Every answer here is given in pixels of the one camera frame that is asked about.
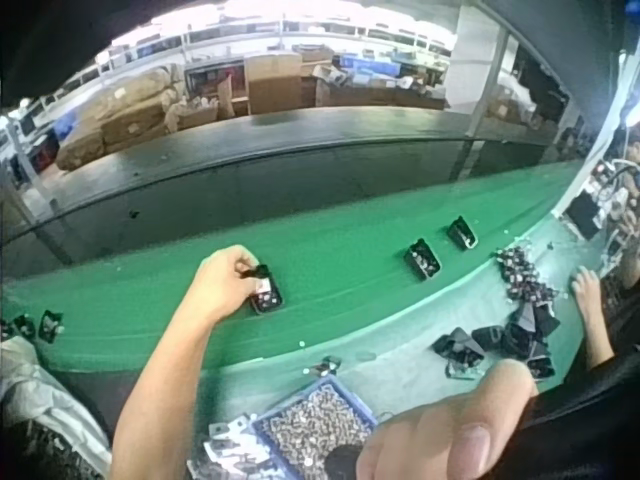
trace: black sleeve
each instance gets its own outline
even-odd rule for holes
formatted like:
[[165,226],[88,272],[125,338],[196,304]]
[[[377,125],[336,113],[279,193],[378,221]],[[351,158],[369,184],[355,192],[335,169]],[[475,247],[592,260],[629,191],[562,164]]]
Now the black sleeve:
[[628,353],[533,399],[491,479],[640,475],[640,353]]

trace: small component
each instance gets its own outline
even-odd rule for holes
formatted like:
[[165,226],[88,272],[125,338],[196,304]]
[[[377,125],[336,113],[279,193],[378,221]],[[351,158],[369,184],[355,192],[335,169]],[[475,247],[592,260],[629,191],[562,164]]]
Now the small component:
[[533,358],[527,361],[527,367],[535,380],[545,380],[556,374],[551,357]]
[[0,339],[4,342],[5,340],[9,340],[16,334],[15,328],[13,328],[13,324],[6,322],[4,320],[0,320]]
[[560,326],[560,321],[551,313],[550,304],[534,307],[533,315],[536,320],[536,339],[538,341],[546,339]]
[[526,360],[531,354],[533,335],[515,322],[509,322],[502,336],[502,351],[506,355]]
[[246,277],[255,277],[260,280],[260,285],[255,295],[251,295],[251,306],[256,313],[268,313],[279,308],[282,303],[282,295],[276,286],[269,267],[266,265],[258,265],[255,269],[245,272]]
[[473,230],[462,216],[458,217],[447,229],[447,235],[462,250],[470,250],[478,244]]
[[482,347],[461,328],[440,337],[432,348],[441,357],[466,368],[478,366],[485,356]]
[[36,327],[27,315],[20,315],[13,320],[13,324],[27,340],[33,340],[36,338]]
[[536,317],[533,313],[533,304],[522,304],[511,315],[511,321],[527,332],[536,333]]
[[314,374],[317,377],[326,377],[327,375],[337,375],[338,369],[342,365],[342,359],[327,355],[322,359],[322,362],[318,365],[314,365],[311,368],[306,368],[306,374]]
[[423,238],[409,247],[404,259],[422,280],[435,276],[442,269],[435,253]]
[[45,310],[40,319],[40,328],[38,328],[38,336],[47,343],[53,343],[58,335],[64,332],[62,326],[62,314],[53,313]]
[[494,325],[492,327],[478,328],[471,332],[471,337],[480,345],[485,352],[499,350],[502,345],[504,327]]

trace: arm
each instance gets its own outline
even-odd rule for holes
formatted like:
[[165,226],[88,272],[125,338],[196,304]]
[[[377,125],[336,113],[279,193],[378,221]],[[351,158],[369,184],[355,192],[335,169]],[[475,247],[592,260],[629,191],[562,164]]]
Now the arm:
[[625,246],[618,275],[626,289],[633,287],[640,280],[640,237],[631,237]]
[[638,190],[638,187],[636,186],[635,179],[629,172],[622,174],[622,184],[633,198],[638,198],[640,196],[640,190]]
[[602,313],[600,279],[594,272],[580,267],[572,287],[584,322],[587,366],[591,369],[614,356]]
[[241,273],[257,264],[239,246],[220,250],[202,262],[122,410],[111,479],[184,476],[209,335],[255,292],[256,280],[243,279]]

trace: pile of screws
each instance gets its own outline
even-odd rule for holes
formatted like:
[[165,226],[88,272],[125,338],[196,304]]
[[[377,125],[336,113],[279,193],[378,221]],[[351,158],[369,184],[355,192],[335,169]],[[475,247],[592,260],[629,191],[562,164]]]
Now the pile of screws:
[[332,385],[256,425],[276,445],[300,478],[328,479],[327,455],[341,445],[363,445],[371,428]]
[[557,290],[540,281],[540,273],[527,259],[527,253],[522,247],[498,250],[496,259],[501,267],[502,278],[509,284],[509,299],[542,305],[552,302],[558,296]]

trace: hand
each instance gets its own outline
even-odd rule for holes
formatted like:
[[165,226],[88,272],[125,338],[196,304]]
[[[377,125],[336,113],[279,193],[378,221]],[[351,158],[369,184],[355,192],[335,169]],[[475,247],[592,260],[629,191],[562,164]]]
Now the hand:
[[218,250],[200,264],[175,317],[213,327],[256,292],[258,280],[242,278],[256,266],[258,260],[240,245]]
[[638,231],[638,219],[632,210],[627,209],[622,215],[622,220],[619,224],[620,230],[632,237],[637,237],[640,233]]
[[602,294],[600,292],[600,279],[595,272],[580,267],[575,281],[571,284],[573,293],[578,302],[578,308],[582,313],[585,325],[590,326],[594,322],[604,322],[602,313]]
[[475,391],[415,408],[378,427],[358,458],[357,478],[479,478],[495,466],[537,393],[524,364],[503,360]]

